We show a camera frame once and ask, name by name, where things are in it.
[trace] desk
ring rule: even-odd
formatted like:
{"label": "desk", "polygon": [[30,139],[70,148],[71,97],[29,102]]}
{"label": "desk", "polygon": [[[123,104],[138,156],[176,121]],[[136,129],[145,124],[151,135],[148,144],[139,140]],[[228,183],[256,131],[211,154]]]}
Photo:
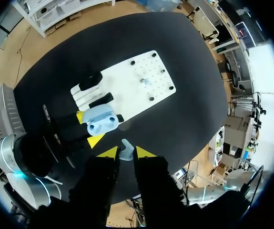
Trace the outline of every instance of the desk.
{"label": "desk", "polygon": [[[27,132],[37,131],[45,116],[70,115],[78,110],[70,89],[93,72],[102,71],[138,54],[156,50],[176,86],[176,93],[107,133],[92,150],[71,156],[76,169],[64,160],[52,178],[64,200],[84,171],[84,163],[128,139],[133,145],[166,158],[170,173],[178,171],[209,142],[227,116],[227,100],[215,60],[199,32],[181,13],[132,14],[89,27],[44,55],[14,90]],[[69,129],[69,140],[86,128]],[[113,203],[139,194],[133,162],[121,161]]]}

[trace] cable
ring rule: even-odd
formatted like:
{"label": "cable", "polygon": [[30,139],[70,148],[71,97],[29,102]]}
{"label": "cable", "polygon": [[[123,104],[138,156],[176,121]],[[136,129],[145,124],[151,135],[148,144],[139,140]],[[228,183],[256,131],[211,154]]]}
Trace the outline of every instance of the cable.
{"label": "cable", "polygon": [[22,62],[21,49],[22,49],[23,44],[24,44],[24,42],[26,41],[26,39],[27,39],[27,37],[28,37],[30,31],[31,31],[31,26],[27,28],[27,35],[25,36],[25,38],[24,38],[24,40],[23,40],[23,42],[22,42],[20,48],[17,50],[17,54],[20,54],[20,63],[19,63],[19,66],[18,66],[17,77],[16,77],[16,81],[15,81],[15,84],[14,84],[14,87],[13,87],[13,88],[15,88],[15,86],[16,86],[16,83],[17,83],[17,80],[18,80],[19,71],[20,71],[20,65],[21,65],[21,62]]}
{"label": "cable", "polygon": [[252,205],[252,202],[253,202],[253,200],[254,200],[256,191],[257,191],[257,189],[258,189],[258,187],[259,187],[259,185],[260,185],[260,182],[261,182],[261,179],[262,179],[262,176],[263,176],[263,170],[264,170],[264,166],[261,166],[261,167],[253,174],[253,176],[252,176],[251,179],[248,181],[248,183],[247,183],[247,184],[243,184],[243,186],[242,186],[242,188],[241,188],[241,190],[240,190],[240,192],[243,193],[244,196],[246,196],[247,193],[248,193],[249,190],[250,190],[250,185],[251,185],[251,183],[254,181],[254,179],[257,177],[257,175],[260,173],[259,181],[257,182],[256,188],[255,188],[255,190],[254,190],[254,193],[253,193],[253,196],[252,196],[252,199],[251,199],[251,201],[250,201],[249,206]]}
{"label": "cable", "polygon": [[252,196],[252,199],[251,199],[251,201],[250,201],[250,206],[252,205],[252,202],[253,202],[253,199],[254,199],[254,197],[255,197],[257,188],[258,188],[259,185],[260,185],[260,182],[261,182],[261,179],[262,179],[262,176],[263,176],[263,170],[264,170],[264,169],[261,170],[260,177],[259,177],[259,181],[257,182],[256,188],[255,188],[254,193],[253,193],[253,196]]}
{"label": "cable", "polygon": [[[184,186],[186,186],[186,178],[187,178],[187,176],[188,176],[188,171],[190,171],[189,169],[190,169],[191,161],[197,162],[196,174],[198,174],[198,166],[199,166],[198,161],[196,161],[196,160],[190,160],[190,161],[189,161],[189,165],[188,165],[188,169],[187,169],[186,174],[185,174]],[[188,205],[189,205],[189,200],[188,200],[188,186],[186,186],[186,190],[185,190],[185,194],[184,194],[184,195],[185,195],[185,198],[186,198],[186,205],[188,206]]]}
{"label": "cable", "polygon": [[185,189],[185,191],[183,190],[183,193],[184,193],[185,200],[186,200],[186,206],[189,206],[189,205],[190,205],[189,200],[188,200],[188,187],[189,187],[189,186],[186,186],[186,178],[187,178],[187,176],[188,176],[188,171],[189,171],[189,169],[190,169],[190,164],[191,164],[191,161],[189,161],[188,169],[187,169],[187,171],[186,171],[186,173],[185,173],[185,178],[184,178],[184,186],[185,186],[186,189]]}
{"label": "cable", "polygon": [[129,221],[129,224],[130,224],[131,228],[132,228],[132,223],[133,223],[133,219],[132,218],[129,218],[128,216],[125,217],[125,219],[127,219]]}

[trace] chair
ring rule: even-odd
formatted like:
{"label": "chair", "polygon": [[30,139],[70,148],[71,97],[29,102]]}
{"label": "chair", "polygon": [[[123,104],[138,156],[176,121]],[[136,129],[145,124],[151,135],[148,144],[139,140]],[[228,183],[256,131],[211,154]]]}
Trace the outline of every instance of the chair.
{"label": "chair", "polygon": [[235,71],[230,71],[229,74],[230,74],[231,78],[230,79],[223,79],[223,81],[224,82],[232,83],[233,84],[233,88],[235,90],[238,90],[240,92],[245,92],[246,91],[245,87],[243,85],[241,85],[241,84],[238,83],[238,77],[237,77],[236,72]]}
{"label": "chair", "polygon": [[[194,19],[191,20],[190,16],[194,14]],[[203,10],[197,6],[195,10],[190,13],[187,18],[194,23],[195,28],[202,34],[203,39],[209,41],[209,44],[219,41],[217,36],[219,35],[219,31],[215,28],[215,26],[210,22],[208,17],[205,15]]]}

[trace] storage bin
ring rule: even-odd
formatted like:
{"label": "storage bin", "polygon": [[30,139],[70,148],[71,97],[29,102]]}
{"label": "storage bin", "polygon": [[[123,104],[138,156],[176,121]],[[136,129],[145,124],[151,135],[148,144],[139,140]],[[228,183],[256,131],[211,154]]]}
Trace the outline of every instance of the storage bin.
{"label": "storage bin", "polygon": [[220,151],[223,147],[224,142],[224,126],[222,126],[213,138],[209,141],[209,147],[212,148],[215,152]]}
{"label": "storage bin", "polygon": [[73,10],[78,9],[81,6],[80,0],[65,0],[57,4],[58,7],[61,7],[64,13],[72,12]]}
{"label": "storage bin", "polygon": [[154,12],[172,12],[179,5],[179,3],[180,0],[148,0],[147,8]]}
{"label": "storage bin", "polygon": [[42,26],[46,26],[50,24],[51,22],[55,21],[58,19],[59,14],[56,10],[57,5],[55,2],[51,2],[45,7],[41,8],[37,13],[36,13],[36,21],[39,21]]}

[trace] white holder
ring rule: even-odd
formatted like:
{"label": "white holder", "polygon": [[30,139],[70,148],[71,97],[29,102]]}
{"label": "white holder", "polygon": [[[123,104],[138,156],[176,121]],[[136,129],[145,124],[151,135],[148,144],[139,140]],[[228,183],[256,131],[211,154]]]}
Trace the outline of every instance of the white holder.
{"label": "white holder", "polygon": [[81,91],[79,84],[71,94],[80,111],[89,104],[111,93],[108,104],[124,121],[149,109],[176,92],[176,87],[157,51],[152,50],[122,61],[101,72],[100,83]]}

